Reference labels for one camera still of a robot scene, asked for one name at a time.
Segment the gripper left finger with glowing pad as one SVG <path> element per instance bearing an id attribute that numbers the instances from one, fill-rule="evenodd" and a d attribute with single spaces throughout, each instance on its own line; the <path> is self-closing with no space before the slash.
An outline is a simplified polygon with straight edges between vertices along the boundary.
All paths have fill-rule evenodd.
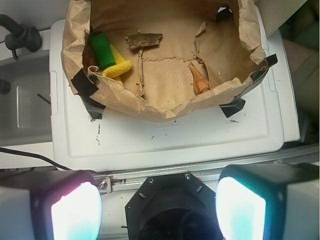
<path id="1" fill-rule="evenodd" d="M 0 174 L 2 240 L 95 240 L 102 198 L 85 170 Z"/>

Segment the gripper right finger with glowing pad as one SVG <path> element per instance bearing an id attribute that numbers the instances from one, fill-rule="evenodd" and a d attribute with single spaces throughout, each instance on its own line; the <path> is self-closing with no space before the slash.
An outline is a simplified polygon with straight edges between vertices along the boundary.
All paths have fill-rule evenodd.
<path id="1" fill-rule="evenodd" d="M 320 167 L 311 163 L 230 164 L 216 187 L 227 240 L 318 240 Z"/>

